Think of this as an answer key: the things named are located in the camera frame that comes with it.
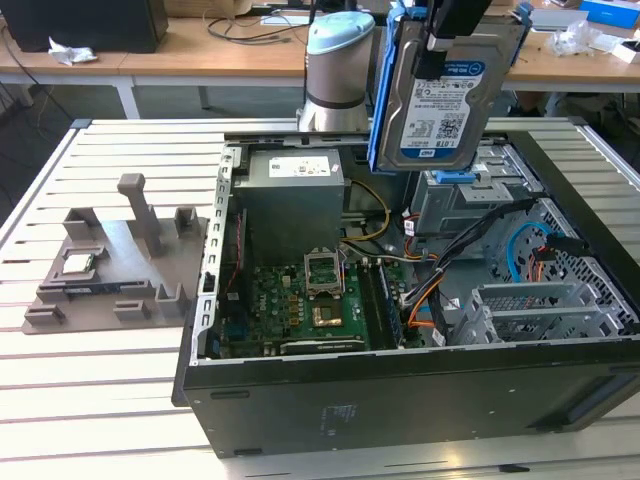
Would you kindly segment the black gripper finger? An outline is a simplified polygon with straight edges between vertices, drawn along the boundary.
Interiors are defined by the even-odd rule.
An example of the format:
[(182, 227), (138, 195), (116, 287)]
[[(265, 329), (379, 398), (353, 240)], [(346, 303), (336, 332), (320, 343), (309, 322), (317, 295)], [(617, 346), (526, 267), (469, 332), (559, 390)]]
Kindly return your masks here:
[(444, 71), (448, 50), (458, 36), (470, 36), (491, 0), (417, 1), (426, 8), (416, 56), (416, 78), (437, 80)]

